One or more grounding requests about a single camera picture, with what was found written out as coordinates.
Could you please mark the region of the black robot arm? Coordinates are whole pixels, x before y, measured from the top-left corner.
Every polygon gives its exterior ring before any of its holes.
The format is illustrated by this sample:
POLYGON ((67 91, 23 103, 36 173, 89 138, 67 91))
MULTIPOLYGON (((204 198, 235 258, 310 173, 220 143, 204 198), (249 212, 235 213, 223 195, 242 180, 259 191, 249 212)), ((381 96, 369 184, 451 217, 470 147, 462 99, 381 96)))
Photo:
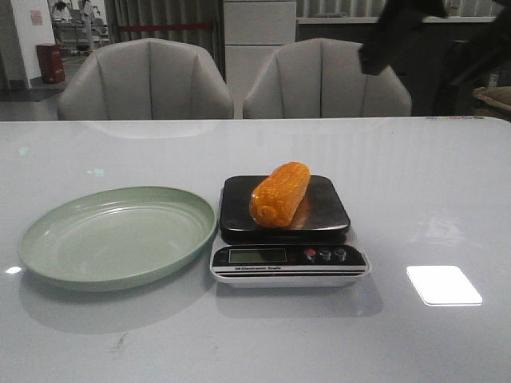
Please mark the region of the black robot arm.
MULTIPOLYGON (((510 2, 497 4, 501 11, 491 23, 446 53, 443 83, 461 85, 510 61, 510 2)), ((358 50, 362 72, 380 74, 419 35, 427 17, 447 18, 443 2, 388 1, 358 50)))

